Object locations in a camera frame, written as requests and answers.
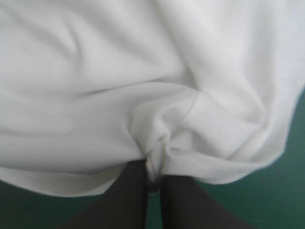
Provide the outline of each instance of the gathered fabric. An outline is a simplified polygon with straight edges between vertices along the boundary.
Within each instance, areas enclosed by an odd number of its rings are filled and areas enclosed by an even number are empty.
[[[234,182],[285,150],[303,0],[0,0],[0,179],[53,196]]]

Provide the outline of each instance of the white fabric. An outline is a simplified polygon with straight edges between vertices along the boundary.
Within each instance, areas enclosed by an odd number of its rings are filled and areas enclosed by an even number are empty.
[[[104,192],[124,165],[221,184],[275,161],[304,0],[0,0],[0,179]]]

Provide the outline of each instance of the green surface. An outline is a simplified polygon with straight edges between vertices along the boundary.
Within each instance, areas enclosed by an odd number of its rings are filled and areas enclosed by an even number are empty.
[[[271,167],[229,185],[201,186],[258,229],[305,229],[305,94],[285,154]],[[53,229],[98,197],[57,198],[0,183],[0,229]],[[147,229],[161,229],[159,194],[150,195]]]

